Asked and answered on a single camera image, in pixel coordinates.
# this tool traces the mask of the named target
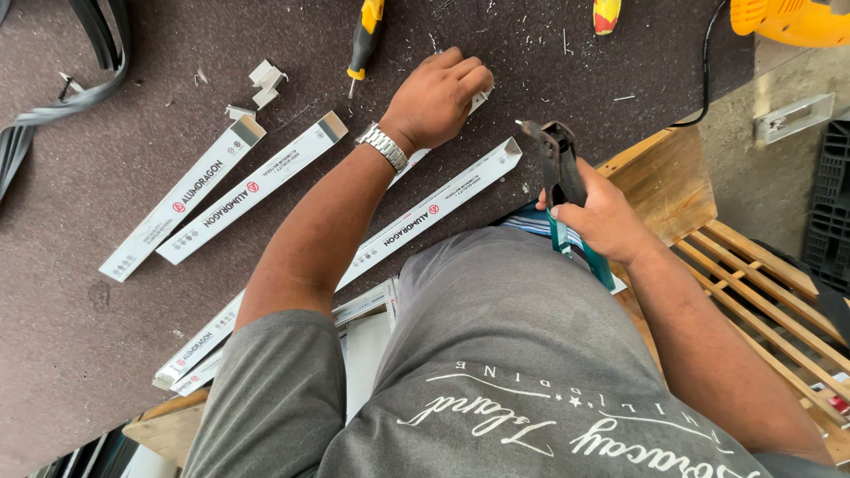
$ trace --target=concrete floor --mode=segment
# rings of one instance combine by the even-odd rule
[[[762,75],[711,104],[700,123],[718,219],[797,258],[826,123],[756,145],[753,119],[813,94],[835,93],[833,117],[850,110],[850,47],[776,48],[756,61]],[[781,56],[793,56],[785,61]],[[764,72],[771,63],[780,63]]]

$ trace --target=red and yellow screwdriver handle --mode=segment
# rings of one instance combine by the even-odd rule
[[[608,35],[614,31],[620,17],[621,0],[593,0],[593,30],[597,35]]]
[[[354,48],[348,75],[355,80],[366,77],[366,62],[377,46],[377,34],[383,18],[383,0],[365,0],[360,7],[360,21],[354,28]]]

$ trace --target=man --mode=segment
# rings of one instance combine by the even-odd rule
[[[625,266],[670,391],[590,273],[544,238],[485,228],[407,261],[373,395],[344,426],[337,283],[403,167],[396,146],[454,137],[492,82],[458,48],[426,59],[378,125],[392,143],[372,135],[387,156],[358,145],[292,210],[248,283],[184,476],[837,474],[781,379],[584,161],[586,206],[552,214]]]

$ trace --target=screwdriver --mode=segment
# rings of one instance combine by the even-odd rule
[[[366,77],[366,62],[377,46],[377,34],[381,30],[383,0],[365,0],[360,7],[360,21],[354,28],[354,52],[348,75],[351,77],[349,98],[354,97],[354,84]]]

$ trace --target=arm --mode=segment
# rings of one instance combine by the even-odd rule
[[[475,57],[449,48],[425,59],[405,80],[379,124],[410,157],[455,137],[472,97],[493,85]],[[235,331],[279,310],[331,317],[333,293],[366,234],[395,169],[371,145],[359,145],[289,213],[248,281]]]
[[[578,231],[593,250],[625,266],[670,392],[750,452],[834,465],[800,403],[682,261],[643,224],[616,186],[584,160],[578,166],[587,188],[585,207],[564,204],[552,215]],[[544,200],[541,194],[538,209],[546,206]]]

